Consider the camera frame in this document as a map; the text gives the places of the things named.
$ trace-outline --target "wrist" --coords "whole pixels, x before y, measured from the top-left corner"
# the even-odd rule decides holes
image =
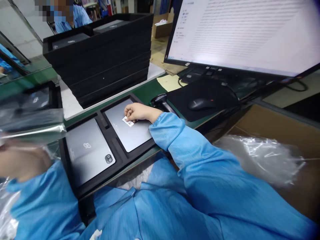
[[[152,111],[150,117],[148,118],[149,122],[151,122],[151,124],[153,124],[162,113],[163,113],[163,111],[154,108],[154,111]]]

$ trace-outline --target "silver tablet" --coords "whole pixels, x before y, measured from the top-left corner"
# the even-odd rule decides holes
[[[95,119],[69,131],[66,141],[76,187],[116,162]]]
[[[105,111],[105,114],[116,131],[122,145],[127,152],[131,152],[146,141],[152,138],[147,120],[139,120],[132,127],[122,121],[124,109],[128,104],[133,103],[130,99]]]

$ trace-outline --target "blue jacket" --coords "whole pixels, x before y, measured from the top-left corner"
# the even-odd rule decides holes
[[[141,190],[104,187],[95,194],[97,217],[81,222],[61,162],[25,183],[11,214],[16,240],[84,239],[307,239],[317,227],[262,180],[244,172],[233,154],[212,146],[173,113],[150,126],[155,142],[169,151],[177,172],[162,155]]]
[[[8,57],[12,58],[17,64],[19,64],[21,67],[24,67],[23,64],[17,59],[11,52],[8,51],[4,46],[0,44],[0,50],[6,54]],[[2,58],[0,58],[0,67],[3,67],[6,71],[4,74],[8,73],[15,73],[16,75],[19,75],[17,71],[15,71],[8,63],[6,63]]]
[[[58,16],[57,11],[55,11],[54,14],[54,22],[56,24],[57,33],[62,33],[72,29],[70,24],[66,22],[65,17]],[[75,28],[92,23],[92,20],[89,18],[86,10],[78,5],[73,5],[73,21]]]

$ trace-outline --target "hand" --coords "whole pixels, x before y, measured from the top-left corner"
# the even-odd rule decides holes
[[[124,115],[127,116],[127,122],[136,120],[148,120],[154,123],[163,112],[159,109],[148,107],[141,103],[132,103],[124,109]]]
[[[0,177],[25,182],[44,173],[51,165],[47,152],[39,146],[9,140],[0,147]]]

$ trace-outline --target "black mouse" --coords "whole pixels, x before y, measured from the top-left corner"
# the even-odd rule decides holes
[[[191,111],[198,111],[208,108],[215,108],[216,104],[213,99],[206,99],[206,98],[197,98],[191,101],[188,104],[188,108]]]

